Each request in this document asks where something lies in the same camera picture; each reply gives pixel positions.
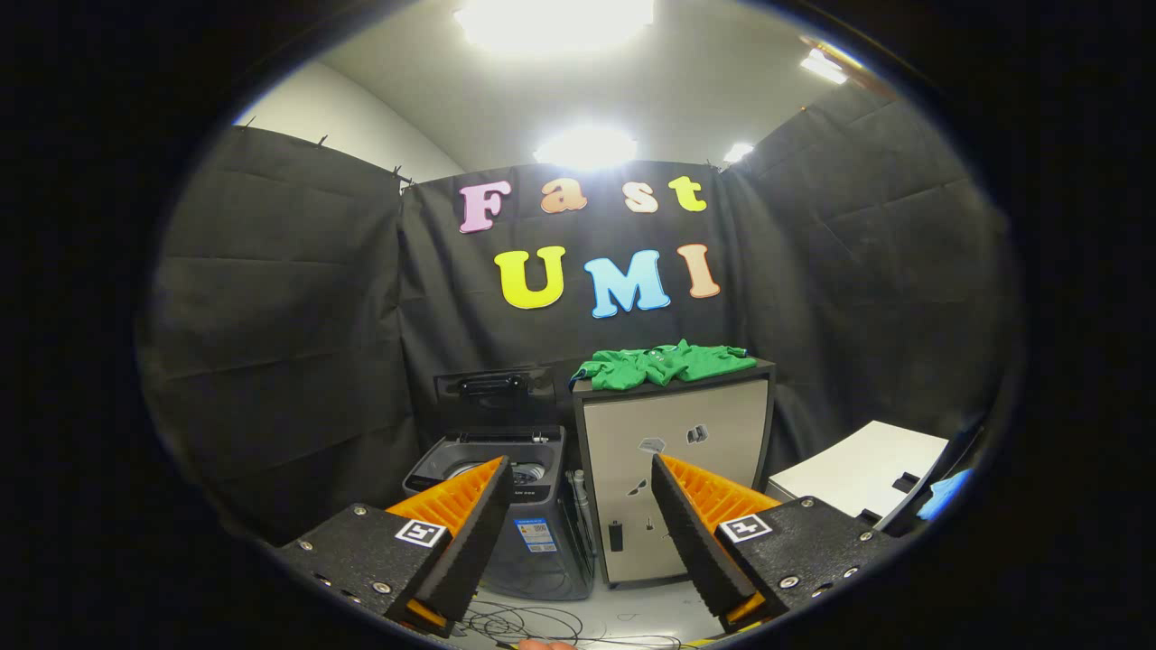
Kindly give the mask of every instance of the black washing machine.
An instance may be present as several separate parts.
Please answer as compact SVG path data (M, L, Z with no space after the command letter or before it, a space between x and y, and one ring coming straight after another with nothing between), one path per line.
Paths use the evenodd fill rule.
M509 456L513 497L480 586L533 600L580 600L593 585L590 537L565 473L549 369L435 379L445 426L405 480L407 495Z

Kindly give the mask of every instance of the black curtain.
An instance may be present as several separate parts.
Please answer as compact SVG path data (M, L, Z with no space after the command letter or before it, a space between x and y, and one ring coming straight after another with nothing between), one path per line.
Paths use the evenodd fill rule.
M702 186L702 212L668 184ZM547 213L543 186L587 204ZM464 234L464 187L507 182ZM631 212L628 182L658 209ZM443 434L433 377L518 365L565 379L598 349L686 338L778 365L766 472L870 420L948 438L987 408L1017 335L1002 215L909 104L852 84L800 111L724 172L631 162L524 165L408 187L294 138L234 127L183 195L164 243L141 368L158 429L244 524L284 540L353 501L388 505ZM721 291L695 298L675 251L705 244ZM523 310L495 256L565 248L564 290ZM666 308L595 319L586 261L659 253ZM571 453L571 464L577 455Z
M702 212L683 209L668 184L682 176L702 185ZM547 213L542 187L557 178L578 180L587 205L578 210ZM462 234L462 187L510 183L502 208L488 230ZM646 183L658 209L631 212L623 185ZM709 165L633 162L613 170L581 173L553 165L524 165L465 173L406 189L401 227L401 328L414 407L423 442L440 437L433 376L534 364L554 369L558 416L572 430L565 379L598 349L644 348L680 338L698 345L738 345L744 340L739 304L739 243L719 172ZM675 250L704 244L706 260L721 291L690 296L687 264ZM561 245L565 288L554 304L523 310L502 295L494 257L526 251L526 283L546 286L546 267L536 256ZM595 319L594 285L583 266L609 258L625 273L640 250L658 251L658 269L669 306L630 312L618 310ZM571 453L571 459L577 455Z
M934 125L846 83L720 184L751 243L750 348L778 363L769 471L870 420L968 435L1017 342L1020 295L1005 216Z
M398 320L399 182L232 127L176 206L138 354L191 479L283 541L386 507L418 458Z

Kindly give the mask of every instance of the green cloth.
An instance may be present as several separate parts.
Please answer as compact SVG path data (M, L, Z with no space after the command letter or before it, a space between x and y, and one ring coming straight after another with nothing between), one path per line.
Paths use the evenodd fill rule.
M591 379L595 391L624 391L643 382L665 386L673 378L695 382L753 368L755 363L742 348L691 346L682 339L676 346L598 350L578 368L570 385L578 379Z

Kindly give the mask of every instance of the blue letter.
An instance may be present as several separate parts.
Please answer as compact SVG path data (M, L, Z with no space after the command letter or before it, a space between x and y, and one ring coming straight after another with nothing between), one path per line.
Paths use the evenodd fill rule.
M610 302L610 294L622 309L630 311L638 296L638 309L660 309L670 304L670 296L662 293L658 276L658 251L638 251L630 258L630 269L623 275L605 257L592 259L583 268L594 278L594 318L607 318L618 312Z

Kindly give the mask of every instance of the white floor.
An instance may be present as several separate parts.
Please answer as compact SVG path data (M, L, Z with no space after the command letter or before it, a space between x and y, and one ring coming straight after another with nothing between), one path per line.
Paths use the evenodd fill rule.
M703 605L689 579L610 590L602 582L601 567L595 571L594 590L586 600L523 600L480 589L466 622L472 619L473 628L488 631L494 640L466 629L466 636L451 636L447 641L465 650L494 650L495 641L517 648L518 641L527 636L566 641L583 650L676 650L679 642L691 643L722 633L718 619ZM504 611L511 607L519 610ZM580 621L579 641L575 642L571 627L547 616L572 627Z

